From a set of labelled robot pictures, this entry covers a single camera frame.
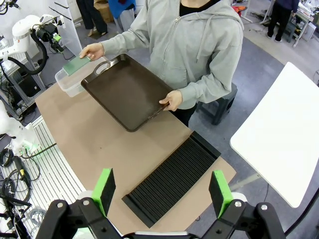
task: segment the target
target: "black ribbed mat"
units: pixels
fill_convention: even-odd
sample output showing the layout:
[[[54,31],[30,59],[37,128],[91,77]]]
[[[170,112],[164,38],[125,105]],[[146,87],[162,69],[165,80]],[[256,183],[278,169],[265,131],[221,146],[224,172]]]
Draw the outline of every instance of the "black ribbed mat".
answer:
[[[193,132],[122,200],[150,228],[191,189],[219,156],[217,149]]]

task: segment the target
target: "gray hoodie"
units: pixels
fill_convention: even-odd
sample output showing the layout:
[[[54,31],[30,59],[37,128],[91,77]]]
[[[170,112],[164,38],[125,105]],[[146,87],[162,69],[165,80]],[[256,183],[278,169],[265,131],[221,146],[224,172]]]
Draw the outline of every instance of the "gray hoodie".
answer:
[[[180,0],[146,0],[129,31],[103,41],[106,54],[148,47],[149,69],[182,93],[179,109],[208,103],[231,91],[243,23],[230,0],[179,17]]]

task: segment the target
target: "stool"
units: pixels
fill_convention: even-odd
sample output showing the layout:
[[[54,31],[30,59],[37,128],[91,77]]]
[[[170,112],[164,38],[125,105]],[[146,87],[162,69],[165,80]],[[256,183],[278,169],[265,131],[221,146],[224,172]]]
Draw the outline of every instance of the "stool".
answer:
[[[230,108],[233,105],[237,91],[237,86],[232,83],[231,93],[208,104],[198,102],[196,111],[203,111],[207,116],[212,118],[211,123],[213,125],[218,125],[230,112]]]
[[[296,25],[294,25],[293,23],[291,22],[288,22],[287,26],[286,26],[286,29],[285,31],[289,32],[290,34],[288,35],[288,37],[286,37],[287,39],[287,42],[290,43],[291,40],[293,39],[293,36],[294,36],[294,33],[295,33],[295,30],[296,30]]]

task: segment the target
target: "hoodie zipper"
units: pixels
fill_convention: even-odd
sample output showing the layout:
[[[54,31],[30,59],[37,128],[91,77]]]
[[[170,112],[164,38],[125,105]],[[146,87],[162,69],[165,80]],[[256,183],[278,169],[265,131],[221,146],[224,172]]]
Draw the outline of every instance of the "hoodie zipper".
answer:
[[[174,23],[173,29],[172,29],[172,31],[171,31],[172,34],[174,33],[174,30],[175,30],[175,27],[176,27],[177,23],[180,21],[179,10],[180,10],[180,6],[178,6],[178,17],[174,20],[175,23]],[[165,49],[165,51],[164,51],[164,59],[165,59],[165,56],[166,56],[167,49],[168,49],[168,47],[169,47],[169,45],[170,45],[171,39],[169,40],[169,42],[168,42],[168,44],[167,44],[167,47],[166,47],[166,49]]]

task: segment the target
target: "brown tray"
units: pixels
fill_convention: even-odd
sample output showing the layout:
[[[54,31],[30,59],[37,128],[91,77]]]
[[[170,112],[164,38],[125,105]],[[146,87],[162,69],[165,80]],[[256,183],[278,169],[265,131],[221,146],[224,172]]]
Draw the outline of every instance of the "brown tray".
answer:
[[[165,107],[159,101],[172,90],[126,54],[100,63],[81,85],[129,132],[158,115]]]

